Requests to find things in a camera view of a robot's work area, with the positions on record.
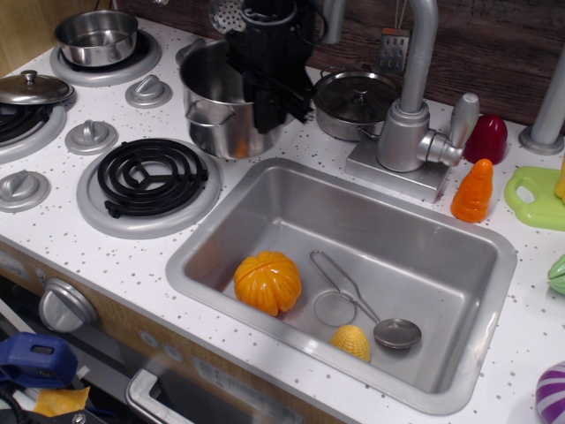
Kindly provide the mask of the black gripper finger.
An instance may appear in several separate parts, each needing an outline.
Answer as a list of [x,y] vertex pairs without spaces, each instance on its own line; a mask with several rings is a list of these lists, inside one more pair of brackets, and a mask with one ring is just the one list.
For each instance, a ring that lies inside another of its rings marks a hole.
[[242,73],[243,93],[246,102],[256,103],[257,97],[257,76],[252,70],[245,70]]
[[287,121],[289,92],[280,87],[259,86],[254,94],[254,124],[266,134]]

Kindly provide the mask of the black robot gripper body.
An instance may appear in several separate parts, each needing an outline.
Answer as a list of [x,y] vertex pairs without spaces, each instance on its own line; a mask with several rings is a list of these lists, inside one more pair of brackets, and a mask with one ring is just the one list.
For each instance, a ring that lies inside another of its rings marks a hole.
[[280,87],[288,94],[288,115],[304,123],[312,111],[314,86],[305,65],[313,53],[314,14],[295,12],[278,19],[275,15],[247,15],[243,32],[225,35],[227,63],[241,75],[252,70],[257,87]]

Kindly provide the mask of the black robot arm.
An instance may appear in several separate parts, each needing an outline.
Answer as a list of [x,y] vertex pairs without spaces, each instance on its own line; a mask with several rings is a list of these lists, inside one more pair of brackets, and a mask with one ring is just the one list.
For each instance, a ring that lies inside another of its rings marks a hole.
[[315,1],[244,1],[241,15],[245,29],[225,35],[226,57],[242,75],[254,127],[269,133],[288,115],[304,123],[314,95],[306,64],[320,7]]

